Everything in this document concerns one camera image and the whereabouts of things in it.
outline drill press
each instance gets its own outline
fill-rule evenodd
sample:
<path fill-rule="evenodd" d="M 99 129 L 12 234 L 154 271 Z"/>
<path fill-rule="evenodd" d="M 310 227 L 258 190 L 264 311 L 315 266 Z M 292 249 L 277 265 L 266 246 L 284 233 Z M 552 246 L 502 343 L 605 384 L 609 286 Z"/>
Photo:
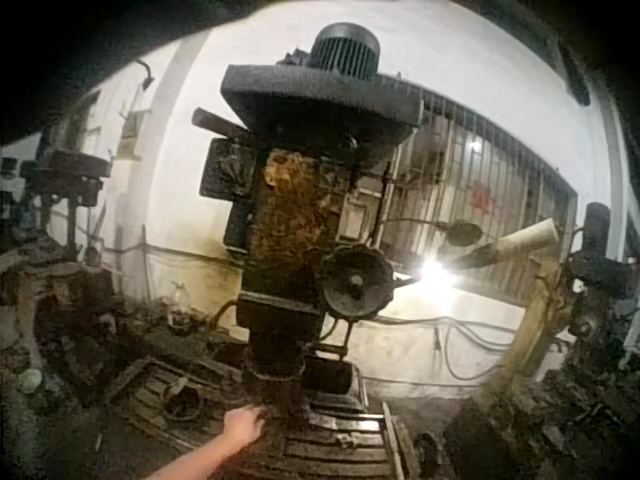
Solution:
<path fill-rule="evenodd" d="M 193 117 L 227 137 L 211 143 L 200 194 L 234 202 L 225 240 L 247 252 L 236 313 L 250 331 L 245 386 L 292 415 L 304 410 L 305 353 L 325 314 L 353 322 L 392 299 L 384 258 L 336 242 L 345 195 L 361 172 L 422 121 L 419 95 L 377 75 L 379 54 L 365 28 L 330 25 L 299 64 L 228 67 L 221 92 L 247 130 L 201 109 Z M 319 286 L 335 265 L 358 304 L 353 312 L 336 311 Z"/>

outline barred window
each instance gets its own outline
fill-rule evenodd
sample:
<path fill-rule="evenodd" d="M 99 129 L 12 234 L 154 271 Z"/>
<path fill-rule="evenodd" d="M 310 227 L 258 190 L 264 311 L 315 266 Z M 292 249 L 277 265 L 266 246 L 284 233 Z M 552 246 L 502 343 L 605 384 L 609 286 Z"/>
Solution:
<path fill-rule="evenodd" d="M 496 125 L 432 92 L 422 90 L 426 122 L 402 144 L 389 165 L 361 179 L 341 220 L 344 239 L 372 235 L 378 206 L 382 224 L 372 239 L 396 271 L 415 273 L 429 258 L 454 258 L 547 218 L 562 241 L 527 258 L 462 272 L 459 287 L 523 305 L 528 301 L 537 258 L 564 258 L 576 212 L 576 192 L 531 150 Z M 466 220 L 483 236 L 469 247 L 445 241 L 442 225 Z"/>

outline machinery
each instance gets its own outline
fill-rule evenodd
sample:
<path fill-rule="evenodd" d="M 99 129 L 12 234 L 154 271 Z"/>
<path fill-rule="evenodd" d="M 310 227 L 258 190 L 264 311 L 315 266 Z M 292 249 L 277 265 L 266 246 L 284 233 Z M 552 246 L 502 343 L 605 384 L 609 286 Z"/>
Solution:
<path fill-rule="evenodd" d="M 241 371 L 234 377 L 241 381 L 231 388 L 234 396 L 270 406 L 275 425 L 275 432 L 233 467 L 242 475 L 420 475 L 403 427 L 388 408 L 383 415 L 369 413 L 358 369 L 343 361 L 354 323 L 374 317 L 395 288 L 419 280 L 395 278 L 384 256 L 365 244 L 336 241 L 346 194 L 422 122 L 421 98 L 405 93 L 402 81 L 377 74 L 379 53 L 368 30 L 333 24 L 320 32 L 310 54 L 296 51 L 274 66 L 228 67 L 221 92 L 247 129 L 202 109 L 193 114 L 194 125 L 225 137 L 211 142 L 200 194 L 233 202 L 225 243 L 244 259 L 234 304 L 249 341 L 215 346 L 212 360 Z M 481 236 L 465 222 L 446 228 L 447 237 L 460 245 Z M 451 267 L 491 265 L 557 239 L 548 220 L 454 260 Z M 348 322 L 341 346 L 322 343 L 327 314 Z M 320 359 L 316 352 L 339 359 Z M 155 368 L 143 362 L 130 375 L 145 378 L 147 391 L 160 392 L 154 387 Z M 178 383 L 179 372 L 165 374 L 176 391 L 208 389 L 213 404 L 224 396 L 214 383 L 185 385 Z M 112 396 L 121 412 L 130 409 L 125 390 Z M 182 391 L 192 397 L 194 390 Z M 162 398 L 156 393 L 149 402 L 166 404 Z M 193 398 L 187 403 L 189 411 L 206 409 Z M 148 424 L 140 412 L 129 418 Z M 349 427 L 330 426 L 347 420 Z M 158 435 L 164 431 L 147 428 Z M 371 445 L 357 440 L 365 431 Z M 192 433 L 184 435 L 196 442 Z M 308 443 L 314 438 L 325 440 Z M 382 450 L 367 450 L 374 444 Z"/>
<path fill-rule="evenodd" d="M 640 432 L 640 365 L 637 356 L 625 357 L 631 318 L 617 315 L 615 304 L 633 295 L 638 272 L 604 256 L 606 206 L 587 206 L 582 231 L 582 248 L 566 265 L 543 263 L 501 368 L 445 432 L 462 480 L 632 476 L 630 446 L 637 445 Z M 584 285 L 580 293 L 573 288 L 576 280 Z M 567 327 L 575 342 L 562 368 L 535 381 L 550 341 Z"/>
<path fill-rule="evenodd" d="M 47 344 L 49 364 L 56 371 L 76 379 L 69 383 L 85 406 L 97 400 L 91 393 L 100 378 L 109 384 L 104 404 L 110 420 L 119 417 L 136 431 L 188 451 L 220 433 L 229 408 L 267 405 L 263 438 L 225 465 L 224 478 L 404 479 L 433 474 L 418 459 L 435 455 L 435 447 L 416 452 L 388 406 L 369 405 L 357 366 L 344 360 L 355 323 L 375 317 L 392 301 L 396 288 L 420 280 L 396 277 L 369 243 L 337 240 L 346 195 L 366 170 L 388 160 L 423 122 L 422 99 L 406 93 L 413 90 L 402 88 L 402 80 L 377 73 L 379 55 L 371 32 L 338 23 L 319 33 L 310 53 L 296 50 L 272 66 L 228 67 L 221 92 L 246 128 L 202 109 L 196 109 L 192 121 L 222 137 L 211 141 L 200 195 L 233 202 L 224 241 L 244 262 L 240 294 L 211 320 L 213 331 L 190 324 L 179 335 L 154 312 L 145 311 L 140 318 L 127 312 L 118 323 L 115 316 L 121 312 L 112 309 L 103 319 L 108 308 L 100 305 L 110 296 L 89 295 L 76 302 L 93 305 L 93 310 L 83 311 L 80 321 L 70 319 L 64 328 L 49 322 L 38 342 Z M 58 268 L 71 264 L 77 267 L 74 278 L 84 286 L 91 283 L 87 272 L 105 280 L 84 290 L 94 295 L 111 291 L 108 274 L 92 271 L 91 265 L 80 268 L 75 243 L 76 209 L 96 205 L 108 163 L 52 151 L 21 170 L 27 182 L 22 205 L 36 195 L 42 199 L 40 232 L 51 206 L 62 199 L 68 202 L 69 222 L 64 249 L 30 260 L 20 285 L 38 276 L 50 278 L 57 270 L 71 285 L 69 270 Z M 383 196 L 385 182 L 383 177 Z M 382 222 L 378 214 L 372 237 Z M 478 226 L 461 220 L 433 225 L 452 245 L 469 246 L 483 236 Z M 616 366 L 602 362 L 616 335 L 609 321 L 610 298 L 629 295 L 633 284 L 630 267 L 604 258 L 607 232 L 606 207 L 590 205 L 582 250 L 565 266 L 542 261 L 513 346 L 447 430 L 449 455 L 463 480 L 568 478 L 576 458 L 584 458 L 575 454 L 578 447 L 572 443 L 579 435 L 571 437 L 568 431 L 580 433 L 582 425 L 599 421 L 602 412 L 607 415 L 603 430 L 611 419 L 624 425 L 625 432 L 637 426 L 637 409 L 616 403 L 637 392 L 637 370 L 614 372 Z M 548 219 L 448 259 L 445 267 L 482 268 L 557 241 L 555 224 Z M 580 295 L 571 293 L 576 279 L 587 287 Z M 39 299 L 29 289 L 19 290 L 27 296 L 18 300 L 33 307 L 25 310 L 33 330 Z M 238 325 L 249 331 L 248 342 L 215 330 L 232 306 Z M 64 316 L 55 313 L 56 318 Z M 327 316 L 347 322 L 342 345 L 323 343 Z M 530 377 L 566 326 L 577 337 L 567 365 L 537 387 Z M 35 345 L 33 332 L 29 335 Z M 180 345 L 182 353 L 176 354 Z M 124 361 L 112 361 L 115 357 L 126 358 L 129 366 L 121 371 Z M 109 362 L 117 368 L 108 371 Z M 118 377 L 111 381 L 116 370 Z M 564 388 L 567 384 L 576 388 Z M 597 387 L 590 391 L 587 385 Z M 573 396 L 566 410 L 554 400 L 563 395 Z M 571 421 L 565 421 L 570 415 Z M 579 437 L 582 446 L 585 435 Z M 614 437 L 620 440 L 613 433 L 604 438 Z M 623 437 L 635 441 L 632 434 Z M 549 472 L 557 477 L 544 476 Z"/>

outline wire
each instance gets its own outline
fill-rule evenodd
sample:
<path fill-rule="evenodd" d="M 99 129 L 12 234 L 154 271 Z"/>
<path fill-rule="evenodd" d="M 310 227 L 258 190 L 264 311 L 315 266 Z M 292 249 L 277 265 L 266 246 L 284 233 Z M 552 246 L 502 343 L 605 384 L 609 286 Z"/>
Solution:
<path fill-rule="evenodd" d="M 409 380 L 392 380 L 390 378 L 377 378 L 377 377 L 366 377 L 363 376 L 365 380 L 370 382 L 380 382 L 380 383 L 391 383 L 394 385 L 412 385 L 416 387 L 438 387 L 438 388 L 475 388 L 479 383 L 474 384 L 457 384 L 457 383 L 428 383 L 428 382 L 412 382 Z"/>
<path fill-rule="evenodd" d="M 335 332 L 337 326 L 338 326 L 338 319 L 334 318 L 333 319 L 333 325 L 331 325 L 331 328 L 327 331 L 327 333 L 325 333 L 324 335 L 322 335 L 320 337 L 320 339 L 318 340 L 318 343 L 324 342 L 327 338 L 329 338 L 331 336 L 331 334 L 333 332 Z"/>
<path fill-rule="evenodd" d="M 425 319 L 418 319 L 418 320 L 400 320 L 400 319 L 393 319 L 389 317 L 377 316 L 373 319 L 366 320 L 366 321 L 372 322 L 372 323 L 378 323 L 380 325 L 387 325 L 387 326 L 403 326 L 403 325 L 406 326 L 406 325 L 420 325 L 420 324 L 433 324 L 434 326 L 436 326 L 436 325 L 448 324 L 450 326 L 454 326 L 472 344 L 492 353 L 505 352 L 511 346 L 511 343 L 498 343 L 498 342 L 493 342 L 491 340 L 482 338 L 480 335 L 478 335 L 478 333 L 474 332 L 469 327 L 468 323 L 472 325 L 481 325 L 486 328 L 495 327 L 496 330 L 507 331 L 512 334 L 515 333 L 515 330 L 507 329 L 506 327 L 499 327 L 497 325 L 491 325 L 491 324 L 482 324 L 481 322 L 466 322 L 462 320 L 456 320 L 455 318 L 447 317 L 447 316 L 425 318 Z"/>
<path fill-rule="evenodd" d="M 497 368 L 499 368 L 499 365 L 495 364 L 491 368 L 485 370 L 484 372 L 478 373 L 477 375 L 473 375 L 471 377 L 463 377 L 462 375 L 457 374 L 451 368 L 451 363 L 449 362 L 449 337 L 450 336 L 451 336 L 451 326 L 449 326 L 449 328 L 447 328 L 447 333 L 445 335 L 443 356 L 444 356 L 444 364 L 447 367 L 447 370 L 449 371 L 451 376 L 453 378 L 455 378 L 456 380 L 460 380 L 460 381 L 463 381 L 463 382 L 471 382 L 473 380 L 478 380 L 479 378 L 482 378 L 482 377 L 488 375 L 489 373 L 493 372 Z"/>

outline pipe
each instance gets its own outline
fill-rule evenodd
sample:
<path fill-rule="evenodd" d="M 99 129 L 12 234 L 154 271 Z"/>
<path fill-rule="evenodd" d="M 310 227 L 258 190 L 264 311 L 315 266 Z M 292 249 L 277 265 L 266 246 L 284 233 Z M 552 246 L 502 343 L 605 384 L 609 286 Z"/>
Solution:
<path fill-rule="evenodd" d="M 473 252 L 446 263 L 450 270 L 483 268 L 504 260 L 521 257 L 560 240 L 553 219 L 548 218 L 511 235 L 477 248 Z"/>

